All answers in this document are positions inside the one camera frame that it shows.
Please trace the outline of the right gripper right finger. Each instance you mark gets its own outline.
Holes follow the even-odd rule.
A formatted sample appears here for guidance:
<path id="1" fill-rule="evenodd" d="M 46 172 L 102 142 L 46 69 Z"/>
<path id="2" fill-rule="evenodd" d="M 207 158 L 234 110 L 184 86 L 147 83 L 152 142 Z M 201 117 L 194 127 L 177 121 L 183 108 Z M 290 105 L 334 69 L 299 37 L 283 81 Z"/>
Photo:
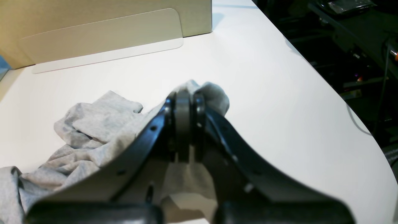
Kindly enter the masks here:
<path id="1" fill-rule="evenodd" d="M 210 173 L 212 224 L 354 224 L 349 208 L 284 174 L 256 153 L 200 92 L 183 93 L 184 130 Z"/>

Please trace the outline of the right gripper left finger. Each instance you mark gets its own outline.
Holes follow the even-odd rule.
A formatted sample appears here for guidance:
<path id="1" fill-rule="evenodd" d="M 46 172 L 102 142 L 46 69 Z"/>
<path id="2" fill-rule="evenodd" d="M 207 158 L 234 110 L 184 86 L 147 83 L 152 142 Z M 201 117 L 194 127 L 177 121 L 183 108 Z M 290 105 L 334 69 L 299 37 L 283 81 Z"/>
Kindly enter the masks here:
<path id="1" fill-rule="evenodd" d="M 164 224 L 160 196 L 171 162 L 188 162 L 188 91 L 169 94 L 158 114 L 114 160 L 35 203 L 27 224 Z"/>

